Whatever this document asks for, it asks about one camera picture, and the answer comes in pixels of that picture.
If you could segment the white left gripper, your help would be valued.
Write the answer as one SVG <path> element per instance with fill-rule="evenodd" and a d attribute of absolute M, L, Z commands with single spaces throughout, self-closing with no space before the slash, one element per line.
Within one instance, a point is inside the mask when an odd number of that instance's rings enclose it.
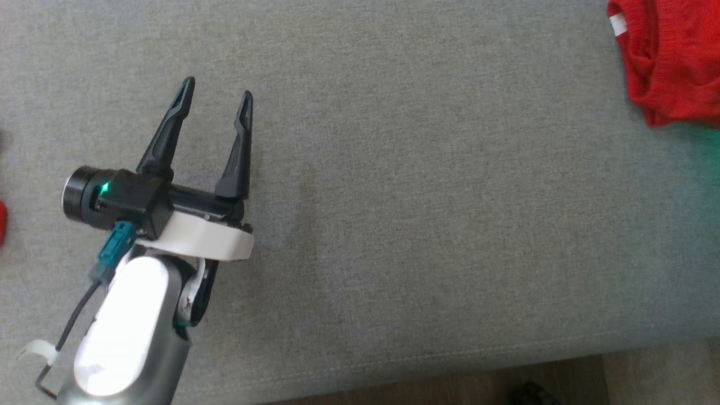
<path fill-rule="evenodd" d="M 173 157 L 194 91 L 195 78 L 185 78 L 137 164 L 137 173 L 173 180 Z M 254 96 L 245 91 L 234 123 L 236 138 L 223 175 L 214 188 L 215 195 L 172 186 L 169 196 L 173 212 L 164 230 L 157 239 L 139 238 L 137 244 L 220 262 L 249 259 L 254 236 L 250 225 L 242 222 L 242 201 L 249 197 L 253 120 Z"/>

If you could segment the grey sofa seat cushion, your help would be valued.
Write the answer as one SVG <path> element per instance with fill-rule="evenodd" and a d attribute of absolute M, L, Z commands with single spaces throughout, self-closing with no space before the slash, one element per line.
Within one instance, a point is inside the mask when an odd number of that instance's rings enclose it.
<path fill-rule="evenodd" d="M 254 94 L 249 260 L 173 405 L 230 405 L 720 335 L 720 133 L 653 129 L 609 0 L 0 0 L 0 405 L 43 367 L 106 233 L 84 164 L 212 191 Z"/>

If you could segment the red white-trimmed shorts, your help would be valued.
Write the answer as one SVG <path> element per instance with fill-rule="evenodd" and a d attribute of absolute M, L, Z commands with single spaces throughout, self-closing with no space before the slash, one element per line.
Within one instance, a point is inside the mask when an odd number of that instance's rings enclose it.
<path fill-rule="evenodd" d="M 646 124 L 720 128 L 720 0 L 609 0 L 607 16 Z"/>

